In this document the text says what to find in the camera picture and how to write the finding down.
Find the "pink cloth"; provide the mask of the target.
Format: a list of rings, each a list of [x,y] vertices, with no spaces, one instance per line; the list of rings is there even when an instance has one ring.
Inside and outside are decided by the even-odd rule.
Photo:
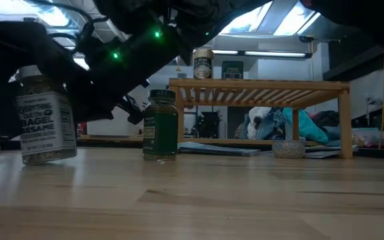
[[[377,128],[352,129],[353,143],[364,147],[384,147],[384,131]]]

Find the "green-label oregano spice jar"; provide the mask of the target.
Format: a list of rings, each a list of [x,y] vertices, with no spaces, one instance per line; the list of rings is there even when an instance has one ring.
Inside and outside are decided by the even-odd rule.
[[[178,110],[176,93],[152,89],[143,113],[143,158],[146,161],[174,161],[177,155]]]

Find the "wooden slatted shelf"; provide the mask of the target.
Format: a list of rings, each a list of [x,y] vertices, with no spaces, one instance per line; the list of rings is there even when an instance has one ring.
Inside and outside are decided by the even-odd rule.
[[[176,93],[179,112],[178,142],[184,138],[186,106],[289,107],[292,110],[292,139],[299,139],[299,111],[337,99],[341,127],[340,156],[353,157],[350,86],[330,81],[284,81],[250,79],[170,79],[170,90]]]

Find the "grey foil bag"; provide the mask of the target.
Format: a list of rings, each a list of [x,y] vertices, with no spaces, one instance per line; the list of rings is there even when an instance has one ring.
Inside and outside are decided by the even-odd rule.
[[[240,157],[254,157],[260,155],[258,149],[240,149],[232,147],[219,147],[195,142],[184,142],[178,144],[179,153],[200,153],[210,155],[230,155]]]

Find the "black office chair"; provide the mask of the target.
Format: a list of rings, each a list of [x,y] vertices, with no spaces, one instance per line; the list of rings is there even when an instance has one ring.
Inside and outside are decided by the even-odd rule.
[[[198,138],[218,139],[220,121],[218,112],[200,112],[195,124]]]

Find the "white paper sheet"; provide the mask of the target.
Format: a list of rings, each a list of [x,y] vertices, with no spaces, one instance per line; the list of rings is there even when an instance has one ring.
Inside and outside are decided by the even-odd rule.
[[[336,158],[340,153],[340,147],[313,146],[305,148],[305,158],[309,159]]]

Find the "dark cloth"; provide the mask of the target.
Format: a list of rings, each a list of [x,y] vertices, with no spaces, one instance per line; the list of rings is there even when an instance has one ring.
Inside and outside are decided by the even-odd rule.
[[[336,127],[339,125],[339,113],[336,111],[320,111],[311,116],[318,127]]]

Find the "gold-lid dark-label spice jar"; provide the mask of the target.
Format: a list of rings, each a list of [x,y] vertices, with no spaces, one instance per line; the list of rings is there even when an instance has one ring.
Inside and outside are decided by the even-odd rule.
[[[196,79],[213,78],[214,54],[210,49],[197,49],[193,52],[193,76]]]

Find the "white-label bagel sesame spice jar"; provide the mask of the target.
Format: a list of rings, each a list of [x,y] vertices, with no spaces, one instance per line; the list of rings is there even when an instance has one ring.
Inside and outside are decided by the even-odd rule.
[[[30,65],[19,70],[16,96],[25,165],[39,165],[77,155],[73,112],[65,88]]]

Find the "white cloth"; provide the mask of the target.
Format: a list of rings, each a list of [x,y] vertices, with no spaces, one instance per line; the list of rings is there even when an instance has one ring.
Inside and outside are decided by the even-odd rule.
[[[256,139],[257,129],[271,111],[271,107],[254,107],[249,111],[249,123],[247,124],[247,137]]]

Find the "teal cloth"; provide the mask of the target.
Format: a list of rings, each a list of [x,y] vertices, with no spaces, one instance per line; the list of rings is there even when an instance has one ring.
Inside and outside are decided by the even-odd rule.
[[[285,138],[291,140],[293,137],[292,108],[284,108],[282,114],[285,119]],[[328,137],[325,132],[314,124],[312,119],[304,110],[299,110],[299,136],[320,144],[328,143]]]

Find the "small speckled bowl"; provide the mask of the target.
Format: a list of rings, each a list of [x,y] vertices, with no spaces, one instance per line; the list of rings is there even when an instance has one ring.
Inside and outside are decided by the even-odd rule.
[[[305,156],[305,142],[301,140],[277,140],[272,144],[272,152],[280,159],[301,159]]]

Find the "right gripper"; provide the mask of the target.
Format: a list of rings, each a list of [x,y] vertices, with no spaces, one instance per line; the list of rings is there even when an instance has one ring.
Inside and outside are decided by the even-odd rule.
[[[112,110],[119,107],[129,114],[128,122],[136,125],[143,112],[128,94],[139,85],[148,86],[149,72],[140,68],[150,49],[149,36],[132,36],[124,42],[114,38],[107,43],[84,37],[76,50],[85,56],[86,73],[51,37],[28,38],[25,50],[36,70],[25,78],[25,94],[59,93],[70,100],[86,99],[87,108],[77,110],[81,122],[112,119]]]

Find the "blue denim cloth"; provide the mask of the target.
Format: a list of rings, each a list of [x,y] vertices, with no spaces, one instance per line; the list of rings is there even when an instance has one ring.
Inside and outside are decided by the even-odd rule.
[[[274,108],[260,122],[257,132],[257,140],[284,140],[286,120],[282,108]]]

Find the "LED tube light bar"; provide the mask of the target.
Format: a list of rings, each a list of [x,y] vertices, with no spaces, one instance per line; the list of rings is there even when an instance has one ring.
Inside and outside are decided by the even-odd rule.
[[[279,51],[234,51],[234,50],[215,50],[212,52],[216,55],[236,55],[250,57],[284,57],[284,58],[312,58],[312,53],[296,53],[296,52],[279,52]]]

